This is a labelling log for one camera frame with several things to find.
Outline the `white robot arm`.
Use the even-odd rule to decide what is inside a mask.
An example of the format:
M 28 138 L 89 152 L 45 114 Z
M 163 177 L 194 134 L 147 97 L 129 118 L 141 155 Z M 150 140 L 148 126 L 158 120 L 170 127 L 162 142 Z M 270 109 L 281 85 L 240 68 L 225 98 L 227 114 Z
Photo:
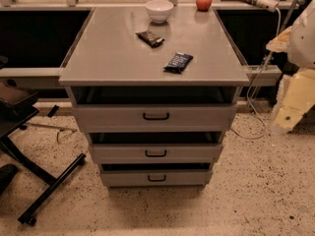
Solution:
M 285 52 L 287 60 L 298 67 L 293 76 L 283 76 L 269 124 L 272 134 L 286 134 L 315 105 L 315 0 L 266 48 Z

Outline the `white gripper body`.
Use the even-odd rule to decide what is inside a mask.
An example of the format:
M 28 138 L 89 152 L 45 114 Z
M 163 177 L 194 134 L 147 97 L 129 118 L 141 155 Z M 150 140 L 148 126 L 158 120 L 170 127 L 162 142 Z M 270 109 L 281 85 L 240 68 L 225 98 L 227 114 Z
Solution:
M 282 135 L 292 131 L 314 105 L 315 70 L 300 68 L 293 76 L 284 75 L 268 125 L 270 133 Z

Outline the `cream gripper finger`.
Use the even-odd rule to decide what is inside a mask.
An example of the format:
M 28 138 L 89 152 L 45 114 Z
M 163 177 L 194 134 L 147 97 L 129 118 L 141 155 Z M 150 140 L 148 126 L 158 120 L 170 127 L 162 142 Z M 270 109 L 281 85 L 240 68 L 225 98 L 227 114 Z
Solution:
M 266 45 L 266 49 L 276 53 L 287 53 L 291 29 L 292 27 L 286 28 L 278 36 L 270 40 Z

